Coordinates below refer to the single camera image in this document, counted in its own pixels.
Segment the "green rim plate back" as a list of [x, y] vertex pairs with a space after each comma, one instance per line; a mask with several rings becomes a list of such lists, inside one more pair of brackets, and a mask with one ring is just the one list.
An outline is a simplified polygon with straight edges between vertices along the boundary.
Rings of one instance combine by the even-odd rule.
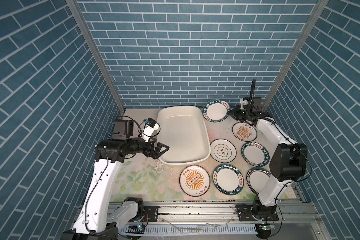
[[211, 100], [202, 108], [203, 117], [211, 123], [219, 123], [228, 117], [229, 104], [224, 100]]

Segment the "white plate green flower outline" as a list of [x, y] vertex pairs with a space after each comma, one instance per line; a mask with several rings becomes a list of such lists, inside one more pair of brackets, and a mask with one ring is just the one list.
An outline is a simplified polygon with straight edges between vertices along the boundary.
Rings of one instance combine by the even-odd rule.
[[211, 156], [219, 163], [230, 163], [237, 156], [236, 147], [228, 140], [217, 139], [211, 144]]

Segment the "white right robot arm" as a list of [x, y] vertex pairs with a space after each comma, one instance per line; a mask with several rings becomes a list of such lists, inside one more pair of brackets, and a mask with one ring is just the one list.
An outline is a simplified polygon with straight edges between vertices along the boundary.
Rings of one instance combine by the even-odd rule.
[[303, 181], [306, 173], [308, 148], [290, 139], [268, 113], [254, 112], [247, 104], [244, 109], [236, 106], [228, 114], [240, 123], [250, 122], [273, 144], [276, 150], [270, 160], [271, 176], [263, 190], [255, 197], [251, 207], [252, 219], [263, 221], [277, 214], [277, 202], [289, 184]]

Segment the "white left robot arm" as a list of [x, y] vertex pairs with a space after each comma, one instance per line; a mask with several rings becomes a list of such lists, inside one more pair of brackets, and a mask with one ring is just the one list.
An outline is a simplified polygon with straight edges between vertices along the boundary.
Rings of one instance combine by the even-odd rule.
[[159, 159], [170, 148], [157, 142], [160, 124], [148, 118], [141, 128], [131, 117], [114, 121], [108, 140], [95, 147], [94, 171], [83, 207], [71, 230], [62, 233], [62, 240], [116, 240], [119, 231], [133, 219], [144, 219], [144, 202], [141, 198], [126, 198], [110, 216], [108, 208], [114, 181], [128, 155], [143, 154]]

